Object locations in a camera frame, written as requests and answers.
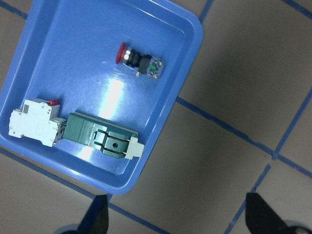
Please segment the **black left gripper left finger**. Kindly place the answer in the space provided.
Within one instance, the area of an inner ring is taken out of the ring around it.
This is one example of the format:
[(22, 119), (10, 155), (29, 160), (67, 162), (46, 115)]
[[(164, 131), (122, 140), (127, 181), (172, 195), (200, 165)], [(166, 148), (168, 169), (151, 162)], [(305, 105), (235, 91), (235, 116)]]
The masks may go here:
[(79, 234), (106, 234), (109, 227), (107, 195), (95, 196), (80, 225)]

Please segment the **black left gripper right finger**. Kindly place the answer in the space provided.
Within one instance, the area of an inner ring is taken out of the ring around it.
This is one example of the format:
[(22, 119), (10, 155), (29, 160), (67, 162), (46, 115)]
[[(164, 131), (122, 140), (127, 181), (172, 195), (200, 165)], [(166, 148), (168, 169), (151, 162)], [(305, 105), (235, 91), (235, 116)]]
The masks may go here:
[(246, 194), (245, 223), (252, 234), (292, 234), (280, 216), (258, 193)]

